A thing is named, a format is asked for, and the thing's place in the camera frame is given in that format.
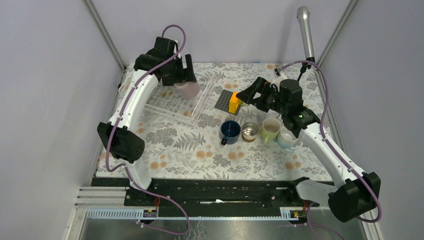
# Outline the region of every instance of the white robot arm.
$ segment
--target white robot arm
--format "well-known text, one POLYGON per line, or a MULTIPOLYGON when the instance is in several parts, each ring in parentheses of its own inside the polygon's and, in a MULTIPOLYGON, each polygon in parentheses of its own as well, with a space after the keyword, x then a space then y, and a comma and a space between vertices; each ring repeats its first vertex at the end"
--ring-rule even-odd
MULTIPOLYGON (((126 91, 125 96, 123 97, 122 102, 118 107, 118 110, 109 119, 110 123, 114 123, 116 119, 120 117, 120 110, 123 109, 124 104, 126 104, 125 113, 121 117, 121 121, 118 124, 118 128, 126 128, 131 133, 136 132, 140 114, 142 113, 144 106, 146 105, 147 99, 150 97, 150 94, 152 94, 153 90, 159 83, 158 78, 154 74, 152 74, 147 75, 138 85, 138 87, 135 87, 134 84, 145 73, 146 71, 144 70, 137 70, 133 72, 130 79, 131 82, 128 86, 128 90, 126 91), (130 98, 126 103, 125 100, 127 99, 128 95, 130 95, 130 98)), ((117 160, 121 164, 126 164, 129 172, 134 178, 134 181, 138 183, 143 189, 147 189, 149 187, 152 178, 150 177, 150 174, 147 171, 143 160, 137 159, 133 162, 129 162, 128 160, 121 157, 118 157, 117 160)))
POLYGON ((330 174, 334 186, 318 183, 306 177, 292 181, 290 184, 294 198, 329 207, 337 219, 347 222, 377 206, 367 187, 378 196, 380 178, 374 172, 365 173, 325 131, 321 131, 321 120, 303 105, 302 92, 297 80, 282 80, 278 88, 275 84, 258 77, 251 86, 236 96, 261 111, 268 112, 271 109, 280 113, 284 126, 312 150, 330 174), (256 93, 260 93, 260 96, 254 98, 256 93), (349 169, 341 158, 348 163, 349 169))

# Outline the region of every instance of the floral tablecloth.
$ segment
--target floral tablecloth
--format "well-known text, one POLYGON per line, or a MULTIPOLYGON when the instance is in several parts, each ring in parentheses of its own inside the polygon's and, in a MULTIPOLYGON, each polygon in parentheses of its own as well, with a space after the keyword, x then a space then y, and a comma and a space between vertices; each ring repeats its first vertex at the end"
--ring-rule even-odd
MULTIPOLYGON (((297 79, 300 66, 289 67, 284 74, 297 79)), ((139 161, 144 161, 153 178, 294 180, 309 177, 316 181, 330 181, 330 175, 317 157, 299 141, 290 149, 280 148, 274 141, 265 145, 260 136, 252 143, 244 142, 240 137, 235 144, 220 145, 219 126, 225 120, 235 120, 241 126, 246 122, 261 125, 266 118, 278 116, 272 110, 265 113, 251 105, 242 106, 237 116, 215 109, 222 90, 240 92, 257 77, 271 82, 278 77, 274 72, 274 68, 278 67, 280 64, 195 63, 197 74, 218 78, 197 126, 144 110, 136 131, 145 141, 145 150, 139 161)), ((300 85, 305 106, 321 117, 324 106, 314 73, 307 71, 300 85)), ((96 176, 126 177, 123 168, 107 172, 105 156, 103 150, 98 158, 96 176)), ((117 162, 110 156, 110 165, 115 166, 117 162)))

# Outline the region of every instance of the light blue mug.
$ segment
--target light blue mug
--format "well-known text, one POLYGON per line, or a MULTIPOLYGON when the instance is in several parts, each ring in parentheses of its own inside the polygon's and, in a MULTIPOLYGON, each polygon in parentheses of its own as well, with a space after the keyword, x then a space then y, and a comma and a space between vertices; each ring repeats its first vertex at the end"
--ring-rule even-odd
POLYGON ((295 145, 298 139, 295 135, 288 130, 285 126, 282 126, 277 136, 277 144, 283 149, 289 149, 295 145))

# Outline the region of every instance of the black lego baseplate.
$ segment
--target black lego baseplate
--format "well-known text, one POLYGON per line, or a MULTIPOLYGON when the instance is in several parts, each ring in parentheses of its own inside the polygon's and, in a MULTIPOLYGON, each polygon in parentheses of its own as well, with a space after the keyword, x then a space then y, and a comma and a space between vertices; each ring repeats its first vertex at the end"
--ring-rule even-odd
POLYGON ((237 116, 239 114, 240 108, 242 107, 241 104, 238 105, 235 113, 228 112, 228 108, 230 107, 230 99, 231 99, 232 95, 233 95, 232 91, 228 91, 228 90, 225 90, 225 89, 222 90, 221 95, 218 98, 218 101, 216 101, 215 108, 218 109, 218 110, 224 111, 226 113, 233 114, 233 115, 237 116))

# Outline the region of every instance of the purple cable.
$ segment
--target purple cable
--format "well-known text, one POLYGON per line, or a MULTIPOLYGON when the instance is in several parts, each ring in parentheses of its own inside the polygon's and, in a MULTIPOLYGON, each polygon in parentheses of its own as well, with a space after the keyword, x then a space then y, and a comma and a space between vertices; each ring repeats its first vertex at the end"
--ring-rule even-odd
POLYGON ((149 75, 149 74, 151 74, 151 73, 153 73, 156 69, 158 69, 158 68, 160 68, 160 67, 162 67, 163 65, 165 65, 165 64, 167 64, 167 63, 169 63, 170 61, 172 61, 174 58, 176 58, 176 57, 178 57, 178 54, 180 54, 180 52, 183 50, 183 48, 184 48, 184 46, 186 45, 186 32, 184 31, 184 29, 182 28, 182 27, 180 27, 180 26, 178 26, 178 25, 175 25, 175 24, 172 24, 172 25, 169 25, 169 26, 167 26, 167 27, 165 27, 165 29, 163 30, 163 32, 162 32, 162 37, 164 36, 164 34, 165 34, 165 32, 167 31, 167 29, 169 29, 169 28, 172 28, 172 27, 175 27, 175 28, 178 28, 178 29, 180 29, 181 30, 181 32, 182 32, 182 36, 183 36, 183 41, 182 41, 182 45, 181 45, 181 47, 176 51, 176 53, 174 53, 174 55, 172 55, 170 58, 168 58, 167 60, 165 60, 164 62, 161 62, 160 64, 158 64, 158 65, 156 65, 155 67, 153 67, 152 69, 150 69, 149 71, 147 71, 145 74, 143 74, 138 80, 137 80, 137 82, 135 82, 135 84, 134 84, 134 87, 133 88, 131 88, 131 90, 129 91, 129 93, 128 93, 128 96, 126 97, 126 99, 124 100, 124 102, 123 102, 123 104, 122 104, 122 108, 121 108, 121 110, 120 110, 120 113, 119 113, 119 117, 116 119, 116 122, 115 122, 115 124, 113 125, 113 128, 112 128, 112 131, 110 132, 110 135, 109 135, 109 139, 108 139, 108 141, 107 141, 107 146, 106 146, 106 159, 105 159, 105 162, 106 162, 106 169, 107 169, 107 171, 108 172, 113 172, 113 171, 115 171, 116 169, 118 169, 118 168, 120 168, 120 167, 125 167, 125 171, 126 171, 126 174, 128 175, 128 178, 129 178, 129 180, 131 181, 131 182, 133 182, 134 183, 134 186, 136 186, 140 191, 142 191, 142 192, 144 192, 144 193, 146 193, 146 194, 149 194, 149 195, 152 195, 152 196, 155 196, 155 197, 158 197, 158 198, 163 198, 163 199, 166 199, 166 200, 168 200, 168 201, 170 201, 171 203, 173 203, 173 204, 175 204, 181 211, 182 211, 182 213, 184 214, 184 216, 185 216, 185 218, 187 219, 187 230, 185 231, 185 232, 173 232, 173 231, 168 231, 168 230, 166 230, 166 229, 162 229, 162 228, 159 228, 159 227, 155 227, 155 226, 150 226, 150 225, 145 225, 145 226, 147 226, 147 227, 149 227, 149 228, 152 228, 152 229, 156 229, 156 230, 159 230, 159 231, 162 231, 162 232, 165 232, 165 233, 169 233, 169 234, 173 234, 173 235, 185 235, 185 234, 187 234, 189 231, 190 231, 190 229, 191 229, 191 225, 190 225, 190 221, 189 221, 189 216, 187 215, 187 213, 186 213, 186 211, 176 202, 176 201, 174 201, 174 200, 172 200, 172 199, 170 199, 170 198, 167 198, 166 196, 162 196, 162 195, 159 195, 159 194, 156 194, 156 193, 153 193, 153 192, 150 192, 150 191, 147 191, 147 190, 144 190, 142 187, 140 187, 135 181, 134 181, 134 179, 133 179, 133 177, 131 176, 131 174, 130 174, 130 171, 128 170, 128 168, 126 167, 126 164, 125 163, 120 163, 120 164, 118 164, 117 166, 115 166, 114 168, 112 168, 112 169, 110 169, 110 167, 109 167, 109 153, 110 153, 110 150, 111 150, 111 145, 112 145, 112 138, 113 138, 113 136, 114 136, 114 134, 115 134, 115 131, 116 131, 116 129, 117 129, 117 127, 118 127, 118 124, 119 124, 119 122, 121 121, 121 117, 122 117, 122 115, 124 114, 124 110, 125 110, 125 108, 127 107, 127 104, 128 104, 128 102, 130 101, 130 98, 131 98, 131 96, 133 95, 133 92, 137 89, 137 87, 138 87, 138 85, 139 85, 139 83, 141 82, 141 81, 143 81, 144 80, 144 78, 145 77, 147 77, 147 75, 149 75))
POLYGON ((287 224, 287 225, 281 225, 281 226, 278 226, 278 227, 280 227, 280 228, 294 228, 294 227, 298 228, 298 227, 306 227, 306 226, 312 226, 312 227, 325 229, 329 232, 335 233, 337 236, 339 236, 341 238, 341 240, 345 240, 345 238, 343 237, 343 235, 340 232, 332 229, 331 227, 324 226, 324 225, 321 225, 321 224, 315 224, 315 223, 294 224, 294 225, 293 224, 287 224))
POLYGON ((345 238, 342 236, 342 234, 340 234, 340 232, 332 229, 331 227, 324 226, 324 225, 321 225, 321 224, 316 224, 316 223, 310 223, 310 220, 309 220, 309 215, 310 215, 310 212, 311 212, 310 210, 311 210, 312 205, 314 205, 314 204, 316 204, 316 202, 311 202, 309 204, 309 206, 307 207, 306 222, 309 225, 310 230, 312 230, 312 233, 315 235, 315 237, 317 239, 321 240, 321 238, 318 236, 318 234, 314 231, 314 229, 312 227, 318 227, 318 228, 322 228, 322 229, 328 230, 330 232, 333 232, 333 233, 337 234, 337 236, 339 236, 342 240, 345 240, 345 238))
MULTIPOLYGON (((319 124, 319 130, 321 132, 321 135, 323 137, 325 137, 325 132, 324 132, 324 119, 326 117, 327 114, 327 108, 329 106, 329 87, 327 85, 327 80, 326 77, 324 76, 323 71, 321 71, 320 66, 318 66, 318 64, 316 64, 315 62, 312 61, 307 61, 307 60, 300 60, 300 61, 295 61, 292 63, 289 63, 287 65, 284 65, 283 67, 281 67, 281 70, 286 69, 294 64, 299 64, 299 63, 307 63, 307 64, 311 64, 314 67, 316 67, 316 69, 319 71, 319 73, 322 76, 322 80, 324 82, 324 88, 325 88, 325 103, 324 103, 324 111, 322 112, 322 117, 321 117, 321 123, 319 124)), ((336 150, 336 148, 332 145, 332 143, 325 138, 324 139, 325 142, 327 143, 328 147, 332 150, 332 152, 338 157, 338 159, 340 159, 340 161, 348 168, 351 169, 352 166, 348 163, 348 161, 346 161, 342 155, 340 155, 340 153, 336 150)), ((366 223, 376 223, 378 221, 380 221, 380 219, 382 218, 382 206, 380 204, 379 199, 377 198, 376 194, 373 192, 373 190, 371 189, 371 187, 368 185, 368 183, 361 177, 361 175, 355 170, 355 169, 351 169, 352 173, 361 181, 361 183, 365 186, 365 188, 368 190, 368 192, 371 194, 371 197, 374 199, 376 205, 377 205, 377 209, 378 209, 378 215, 375 219, 373 220, 368 220, 368 219, 364 219, 362 217, 357 217, 359 220, 364 221, 366 223)))
POLYGON ((189 215, 184 210, 184 208, 182 208, 176 201, 172 200, 171 198, 167 198, 166 196, 163 196, 163 195, 160 195, 160 194, 156 194, 154 192, 147 191, 147 190, 143 189, 140 185, 138 185, 134 181, 133 176, 131 176, 131 173, 130 173, 130 171, 128 170, 128 168, 126 166, 125 166, 125 172, 128 175, 129 181, 132 182, 134 184, 134 186, 136 188, 138 188, 138 190, 140 190, 140 191, 142 191, 142 192, 144 192, 146 194, 149 194, 149 195, 152 195, 152 196, 155 196, 155 197, 158 197, 158 198, 161 198, 161 199, 166 199, 166 200, 170 201, 171 203, 173 203, 175 206, 177 206, 181 210, 182 214, 184 214, 184 216, 185 216, 185 219, 187 219, 187 230, 185 230, 184 232, 169 231, 169 230, 166 230, 166 229, 157 227, 157 226, 151 226, 149 224, 143 224, 143 223, 141 224, 142 226, 146 226, 148 228, 156 229, 156 230, 159 230, 159 231, 162 231, 162 232, 165 232, 165 233, 168 233, 168 234, 173 234, 173 235, 186 235, 186 234, 188 234, 190 232, 190 229, 192 228, 192 225, 190 224, 189 215))

